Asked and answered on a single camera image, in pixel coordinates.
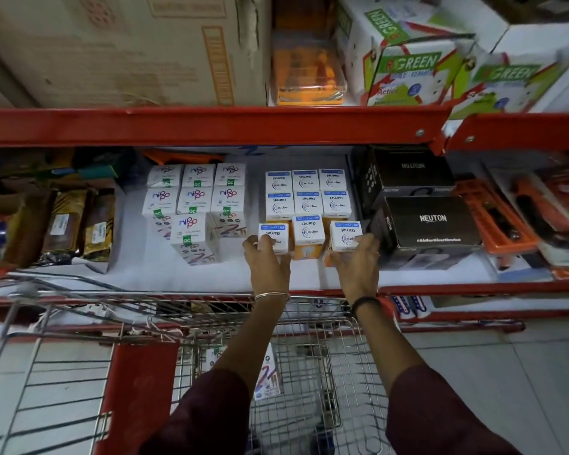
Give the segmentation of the person's left hand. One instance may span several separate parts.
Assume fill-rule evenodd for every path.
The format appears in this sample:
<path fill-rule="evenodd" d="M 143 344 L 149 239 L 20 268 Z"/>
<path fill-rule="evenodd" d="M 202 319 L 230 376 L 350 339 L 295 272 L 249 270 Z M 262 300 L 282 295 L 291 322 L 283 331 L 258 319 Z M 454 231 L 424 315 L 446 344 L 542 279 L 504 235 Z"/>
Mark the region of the person's left hand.
<path fill-rule="evenodd" d="M 272 239 L 252 235 L 243 243 L 244 258 L 250 269 L 250 283 L 254 296 L 263 292 L 288 292 L 290 272 L 280 272 L 278 255 L 272 248 Z"/>

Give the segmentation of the person's right hand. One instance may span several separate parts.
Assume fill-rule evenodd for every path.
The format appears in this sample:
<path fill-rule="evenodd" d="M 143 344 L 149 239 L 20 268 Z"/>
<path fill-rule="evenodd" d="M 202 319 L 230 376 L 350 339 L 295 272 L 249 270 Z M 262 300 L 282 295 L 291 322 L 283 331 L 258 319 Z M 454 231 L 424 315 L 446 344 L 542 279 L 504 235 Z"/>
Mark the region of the person's right hand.
<path fill-rule="evenodd" d="M 357 237 L 358 246 L 348 252 L 348 272 L 338 275 L 341 290 L 351 306 L 356 299 L 364 296 L 376 297 L 379 283 L 380 242 L 372 233 Z"/>

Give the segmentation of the white bulb box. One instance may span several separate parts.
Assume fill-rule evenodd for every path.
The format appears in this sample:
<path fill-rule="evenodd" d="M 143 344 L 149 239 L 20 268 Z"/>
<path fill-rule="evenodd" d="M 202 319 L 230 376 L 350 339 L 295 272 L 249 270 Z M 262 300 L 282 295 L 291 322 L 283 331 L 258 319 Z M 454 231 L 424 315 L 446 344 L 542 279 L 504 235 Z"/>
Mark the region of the white bulb box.
<path fill-rule="evenodd" d="M 272 248 L 276 255 L 286 255 L 290 252 L 290 226 L 288 222 L 266 222 L 258 226 L 258 240 L 263 236 L 272 239 Z"/>
<path fill-rule="evenodd" d="M 360 221 L 331 221 L 329 225 L 329 249 L 348 253 L 358 246 L 357 237 L 363 235 Z"/>

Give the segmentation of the person's right forearm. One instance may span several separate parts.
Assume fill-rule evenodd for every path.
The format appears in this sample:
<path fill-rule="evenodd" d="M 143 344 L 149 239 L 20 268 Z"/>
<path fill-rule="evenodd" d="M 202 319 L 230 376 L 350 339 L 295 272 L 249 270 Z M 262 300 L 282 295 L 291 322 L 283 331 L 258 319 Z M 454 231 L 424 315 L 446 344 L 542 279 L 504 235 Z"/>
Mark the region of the person's right forearm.
<path fill-rule="evenodd" d="M 383 309 L 358 314 L 387 392 L 386 436 L 396 455 L 522 455 L 477 418 Z"/>

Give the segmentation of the black wrist band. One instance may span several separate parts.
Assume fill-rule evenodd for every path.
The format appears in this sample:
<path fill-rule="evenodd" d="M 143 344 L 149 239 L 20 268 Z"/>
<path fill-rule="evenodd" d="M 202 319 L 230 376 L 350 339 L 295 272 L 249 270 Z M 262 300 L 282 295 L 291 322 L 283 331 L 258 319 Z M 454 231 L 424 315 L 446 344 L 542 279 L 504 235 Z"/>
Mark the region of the black wrist band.
<path fill-rule="evenodd" d="M 355 302 L 353 302 L 351 304 L 351 315 L 358 320 L 359 319 L 359 310 L 361 310 L 361 307 L 364 306 L 371 306 L 371 307 L 377 307 L 378 310 L 380 312 L 382 312 L 382 304 L 380 303 L 380 300 L 376 297 L 368 297 L 368 296 L 364 296 L 364 297 L 360 297 L 358 299 L 356 299 Z"/>

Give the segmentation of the blue red striped packet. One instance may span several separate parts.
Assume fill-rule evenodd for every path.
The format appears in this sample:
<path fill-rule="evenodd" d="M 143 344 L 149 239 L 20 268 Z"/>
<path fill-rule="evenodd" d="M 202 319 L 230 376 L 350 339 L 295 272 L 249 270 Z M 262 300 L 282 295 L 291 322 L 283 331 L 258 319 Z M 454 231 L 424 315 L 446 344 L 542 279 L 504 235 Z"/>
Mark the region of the blue red striped packet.
<path fill-rule="evenodd" d="M 390 299 L 401 320 L 425 319 L 431 314 L 425 300 L 419 295 L 391 295 Z"/>

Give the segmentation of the black cardboard box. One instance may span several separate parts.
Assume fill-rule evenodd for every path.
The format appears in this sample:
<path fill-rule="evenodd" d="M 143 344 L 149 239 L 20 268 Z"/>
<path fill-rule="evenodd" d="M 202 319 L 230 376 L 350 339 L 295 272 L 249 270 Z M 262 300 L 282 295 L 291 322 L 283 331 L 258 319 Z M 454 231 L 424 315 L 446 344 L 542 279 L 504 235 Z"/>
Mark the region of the black cardboard box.
<path fill-rule="evenodd" d="M 460 196 L 385 198 L 368 231 L 380 240 L 380 270 L 448 270 L 483 249 Z"/>
<path fill-rule="evenodd" d="M 447 160 L 430 149 L 368 146 L 356 159 L 356 189 L 362 212 L 385 198 L 440 197 L 455 189 Z"/>

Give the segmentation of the white red-swirl box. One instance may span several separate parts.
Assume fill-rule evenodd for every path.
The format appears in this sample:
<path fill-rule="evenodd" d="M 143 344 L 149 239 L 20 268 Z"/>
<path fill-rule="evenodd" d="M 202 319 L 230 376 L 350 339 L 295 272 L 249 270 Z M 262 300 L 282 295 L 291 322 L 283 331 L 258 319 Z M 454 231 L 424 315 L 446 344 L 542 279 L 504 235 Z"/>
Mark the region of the white red-swirl box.
<path fill-rule="evenodd" d="M 226 349 L 226 345 L 212 346 L 208 348 L 201 366 L 201 372 L 205 373 L 210 371 Z M 272 343 L 269 343 L 254 388 L 253 400 L 258 402 L 267 398 L 279 396 L 283 393 L 283 384 L 278 373 L 273 345 Z"/>

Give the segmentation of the red metal shelf beam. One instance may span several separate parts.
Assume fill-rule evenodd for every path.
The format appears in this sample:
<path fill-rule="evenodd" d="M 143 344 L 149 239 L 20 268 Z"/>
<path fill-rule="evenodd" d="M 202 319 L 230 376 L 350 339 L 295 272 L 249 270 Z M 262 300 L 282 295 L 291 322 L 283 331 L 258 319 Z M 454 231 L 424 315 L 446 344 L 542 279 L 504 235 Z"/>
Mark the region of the red metal shelf beam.
<path fill-rule="evenodd" d="M 419 295 L 427 318 L 401 320 L 391 295 Z M 454 329 L 462 324 L 516 323 L 569 317 L 569 281 L 391 286 L 378 298 L 387 314 L 413 329 Z M 196 329 L 242 322 L 254 305 L 249 292 L 125 290 L 78 276 L 15 272 L 0 281 L 0 329 L 54 331 Z"/>
<path fill-rule="evenodd" d="M 0 109 L 0 147 L 426 144 L 446 151 L 569 151 L 569 113 L 474 114 L 448 106 Z"/>

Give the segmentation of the flat orange packet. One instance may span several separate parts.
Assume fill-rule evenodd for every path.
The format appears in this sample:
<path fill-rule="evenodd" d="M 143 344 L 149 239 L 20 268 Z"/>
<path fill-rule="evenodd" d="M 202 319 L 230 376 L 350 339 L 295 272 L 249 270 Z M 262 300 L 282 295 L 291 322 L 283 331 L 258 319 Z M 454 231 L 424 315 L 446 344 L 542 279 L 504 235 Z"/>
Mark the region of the flat orange packet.
<path fill-rule="evenodd" d="M 140 152 L 156 166 L 176 164 L 218 164 L 224 162 L 225 155 L 205 152 L 181 152 L 159 148 L 146 148 Z"/>

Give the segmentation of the orange tool blister pack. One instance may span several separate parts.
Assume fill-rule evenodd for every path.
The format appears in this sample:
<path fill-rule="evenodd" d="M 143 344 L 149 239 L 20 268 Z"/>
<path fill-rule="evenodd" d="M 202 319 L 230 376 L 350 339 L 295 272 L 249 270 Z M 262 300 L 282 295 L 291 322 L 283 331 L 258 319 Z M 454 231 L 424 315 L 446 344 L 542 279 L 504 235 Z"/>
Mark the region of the orange tool blister pack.
<path fill-rule="evenodd" d="M 552 268 L 569 270 L 569 166 L 510 173 L 508 196 Z"/>
<path fill-rule="evenodd" d="M 455 193 L 468 205 L 487 253 L 504 257 L 538 250 L 537 236 L 489 183 L 457 180 Z"/>

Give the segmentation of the brown gold packet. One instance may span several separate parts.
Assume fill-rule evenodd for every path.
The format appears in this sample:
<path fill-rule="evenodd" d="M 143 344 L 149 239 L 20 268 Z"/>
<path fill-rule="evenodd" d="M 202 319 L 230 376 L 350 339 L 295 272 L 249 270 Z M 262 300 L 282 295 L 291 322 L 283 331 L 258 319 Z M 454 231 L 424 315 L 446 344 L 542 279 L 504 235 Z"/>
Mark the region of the brown gold packet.
<path fill-rule="evenodd" d="M 23 193 L 15 213 L 14 235 L 7 240 L 3 260 L 7 267 L 25 269 L 34 265 L 42 252 L 52 214 L 53 190 Z"/>
<path fill-rule="evenodd" d="M 99 190 L 92 198 L 90 212 L 84 225 L 83 254 L 87 261 L 108 262 L 114 243 L 114 189 Z"/>
<path fill-rule="evenodd" d="M 69 265 L 80 256 L 83 246 L 83 219 L 91 191 L 58 191 L 54 197 L 38 266 Z"/>

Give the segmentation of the red cart seat flap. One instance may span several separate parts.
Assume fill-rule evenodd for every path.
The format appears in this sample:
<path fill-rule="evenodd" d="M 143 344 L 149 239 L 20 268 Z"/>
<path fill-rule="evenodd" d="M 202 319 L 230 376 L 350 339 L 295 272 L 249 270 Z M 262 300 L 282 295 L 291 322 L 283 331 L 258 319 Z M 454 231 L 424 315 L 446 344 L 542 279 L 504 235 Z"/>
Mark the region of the red cart seat flap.
<path fill-rule="evenodd" d="M 180 345 L 121 343 L 112 356 L 101 414 L 107 433 L 93 455 L 136 455 L 169 415 Z"/>

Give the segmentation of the white green printed box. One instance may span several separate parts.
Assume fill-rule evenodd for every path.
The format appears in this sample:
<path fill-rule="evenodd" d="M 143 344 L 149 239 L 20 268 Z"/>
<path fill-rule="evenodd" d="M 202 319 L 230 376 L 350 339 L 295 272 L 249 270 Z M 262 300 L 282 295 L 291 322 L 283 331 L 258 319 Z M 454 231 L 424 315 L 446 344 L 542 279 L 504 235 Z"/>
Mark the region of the white green printed box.
<path fill-rule="evenodd" d="M 450 119 L 525 113 L 569 66 L 569 22 L 492 21 L 475 43 L 450 91 Z"/>
<path fill-rule="evenodd" d="M 440 105 L 475 34 L 431 0 L 337 0 L 334 39 L 361 106 Z"/>

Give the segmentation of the large brown cardboard carton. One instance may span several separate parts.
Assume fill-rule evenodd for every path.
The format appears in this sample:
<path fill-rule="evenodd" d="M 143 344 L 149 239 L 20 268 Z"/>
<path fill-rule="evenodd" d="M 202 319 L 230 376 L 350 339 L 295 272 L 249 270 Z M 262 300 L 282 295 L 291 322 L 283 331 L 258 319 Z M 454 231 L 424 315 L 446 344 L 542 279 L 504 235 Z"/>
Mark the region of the large brown cardboard carton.
<path fill-rule="evenodd" d="M 0 0 L 0 61 L 44 108 L 266 106 L 272 0 Z"/>

